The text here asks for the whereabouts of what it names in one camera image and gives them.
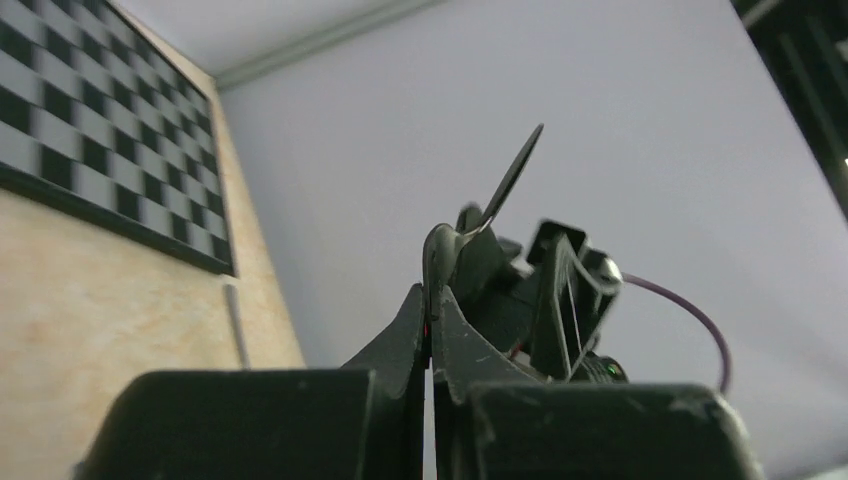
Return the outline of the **silver metal knife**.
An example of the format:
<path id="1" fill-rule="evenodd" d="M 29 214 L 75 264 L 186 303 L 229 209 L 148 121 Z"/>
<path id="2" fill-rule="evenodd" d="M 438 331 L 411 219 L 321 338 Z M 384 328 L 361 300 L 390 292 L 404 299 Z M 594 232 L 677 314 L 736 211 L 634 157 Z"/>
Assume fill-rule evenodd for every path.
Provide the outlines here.
<path id="1" fill-rule="evenodd" d="M 230 325 L 233 333 L 233 339 L 236 347 L 239 365 L 241 369 L 249 370 L 251 368 L 251 363 L 241 321 L 238 290 L 235 285 L 227 283 L 223 286 L 223 291 L 228 308 L 228 315 L 230 319 Z"/>

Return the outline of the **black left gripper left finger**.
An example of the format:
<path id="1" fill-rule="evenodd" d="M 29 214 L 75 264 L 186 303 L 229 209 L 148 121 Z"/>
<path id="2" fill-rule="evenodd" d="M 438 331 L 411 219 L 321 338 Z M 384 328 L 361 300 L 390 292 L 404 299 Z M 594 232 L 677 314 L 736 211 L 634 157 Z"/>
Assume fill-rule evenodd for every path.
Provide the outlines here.
<path id="1" fill-rule="evenodd" d="M 159 370 L 115 399 L 81 479 L 418 479 L 423 292 L 343 366 Z"/>

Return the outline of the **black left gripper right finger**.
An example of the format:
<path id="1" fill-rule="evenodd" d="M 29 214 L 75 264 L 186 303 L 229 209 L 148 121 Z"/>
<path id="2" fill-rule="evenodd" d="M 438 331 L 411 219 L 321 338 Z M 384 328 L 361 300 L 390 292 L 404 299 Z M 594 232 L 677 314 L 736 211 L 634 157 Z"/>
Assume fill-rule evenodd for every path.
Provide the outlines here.
<path id="1" fill-rule="evenodd" d="M 442 289 L 431 327 L 441 479 L 760 479 L 740 417 L 694 384 L 541 383 Z"/>

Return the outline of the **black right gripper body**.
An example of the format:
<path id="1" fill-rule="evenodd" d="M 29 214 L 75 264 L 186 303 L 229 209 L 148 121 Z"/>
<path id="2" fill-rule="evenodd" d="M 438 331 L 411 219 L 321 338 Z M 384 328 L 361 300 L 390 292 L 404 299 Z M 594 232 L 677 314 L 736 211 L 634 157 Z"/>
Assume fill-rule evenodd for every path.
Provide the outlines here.
<path id="1" fill-rule="evenodd" d="M 582 229 L 542 220 L 529 252 L 491 229 L 457 261 L 457 301 L 496 351 L 547 382 L 625 383 L 623 367 L 596 353 L 623 278 Z"/>

